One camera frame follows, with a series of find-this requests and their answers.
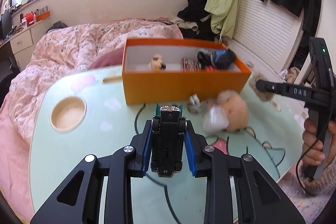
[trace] white louvered closet door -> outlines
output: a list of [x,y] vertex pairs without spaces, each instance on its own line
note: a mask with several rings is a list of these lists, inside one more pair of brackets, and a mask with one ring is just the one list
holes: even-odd
[[233,39],[279,73],[298,47],[302,18],[269,0],[240,0]]

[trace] nightstand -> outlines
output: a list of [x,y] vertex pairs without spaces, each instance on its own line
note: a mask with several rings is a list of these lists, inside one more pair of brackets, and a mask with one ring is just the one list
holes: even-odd
[[20,71],[26,68],[32,58],[36,44],[51,26],[50,17],[48,17],[15,34],[8,40]]

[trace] orange small box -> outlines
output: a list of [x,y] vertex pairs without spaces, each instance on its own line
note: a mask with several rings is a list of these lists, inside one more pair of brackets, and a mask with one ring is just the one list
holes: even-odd
[[46,19],[47,17],[50,17],[50,11],[47,11],[41,15],[36,16],[36,22]]
[[[251,70],[239,58],[233,70],[181,71],[181,59],[197,60],[200,48],[226,49],[223,44],[196,39],[127,39],[122,65],[126,103],[188,100],[193,94],[205,100],[223,90],[240,93]],[[163,56],[166,70],[151,70],[149,63],[155,54]]]

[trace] silver screw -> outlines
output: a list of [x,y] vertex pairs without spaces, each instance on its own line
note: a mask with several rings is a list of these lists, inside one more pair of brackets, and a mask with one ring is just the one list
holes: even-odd
[[95,160],[94,155],[87,155],[87,156],[85,157],[85,161],[86,161],[86,162],[92,162],[93,160]]
[[245,155],[243,155],[243,159],[246,160],[246,161],[252,161],[253,157],[250,154],[245,154]]
[[207,152],[213,152],[215,150],[215,148],[212,145],[207,145],[204,148],[204,150],[207,151]]
[[124,151],[126,153],[132,152],[133,149],[134,149],[133,146],[130,146],[130,145],[127,145],[127,146],[124,147]]

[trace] pink bed sheet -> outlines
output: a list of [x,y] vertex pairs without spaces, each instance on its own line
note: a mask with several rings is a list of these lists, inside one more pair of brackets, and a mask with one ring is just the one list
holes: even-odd
[[107,55],[112,62],[119,60],[128,37],[183,39],[176,25],[139,19],[55,30],[37,43],[31,62],[12,80],[0,110],[0,187],[20,218],[30,222],[33,216],[29,148],[46,91],[65,75],[107,65],[109,52],[120,54]]

